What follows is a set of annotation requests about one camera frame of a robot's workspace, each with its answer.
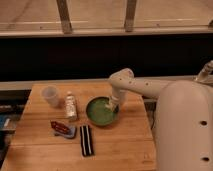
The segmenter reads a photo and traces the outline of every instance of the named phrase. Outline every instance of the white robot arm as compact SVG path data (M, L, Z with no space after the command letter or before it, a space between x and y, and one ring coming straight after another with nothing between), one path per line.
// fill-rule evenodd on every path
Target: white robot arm
M157 171L213 170L213 88L195 81L136 79L130 69L112 74L109 106L125 99L125 90L157 99Z

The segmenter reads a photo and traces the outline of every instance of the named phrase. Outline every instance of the metal bar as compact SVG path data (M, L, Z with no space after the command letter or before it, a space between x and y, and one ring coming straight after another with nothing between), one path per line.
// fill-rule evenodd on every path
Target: metal bar
M127 0L126 18L125 18L125 24L124 24L126 32L133 31L136 5L137 5L137 0Z
M67 0L56 0L58 5L58 11L61 19L61 27L64 34L72 32L72 25L69 17L69 10L67 7Z

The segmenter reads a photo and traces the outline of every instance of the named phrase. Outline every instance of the bowl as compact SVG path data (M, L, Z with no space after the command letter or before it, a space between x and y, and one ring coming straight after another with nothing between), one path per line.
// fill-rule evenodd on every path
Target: bowl
M86 113L90 121L98 126L106 126L113 123L119 111L116 107L114 111L106 107L109 104L108 97L97 97L87 104Z

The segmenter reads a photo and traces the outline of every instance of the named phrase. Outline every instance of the black object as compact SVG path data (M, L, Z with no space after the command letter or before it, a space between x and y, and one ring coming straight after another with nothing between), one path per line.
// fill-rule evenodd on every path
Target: black object
M80 127L80 135L81 135L82 155L84 157L94 155L91 129L89 125L83 125Z

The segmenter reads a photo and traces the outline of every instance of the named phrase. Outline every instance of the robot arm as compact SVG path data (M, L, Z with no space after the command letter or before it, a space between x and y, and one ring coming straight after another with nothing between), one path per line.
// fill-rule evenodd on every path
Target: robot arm
M151 80L134 78L132 70L126 68L120 70L109 77L109 83L112 86L110 96L110 108L114 109L121 105L125 100L125 90L129 90L145 97L158 99L162 89L171 83L168 80Z

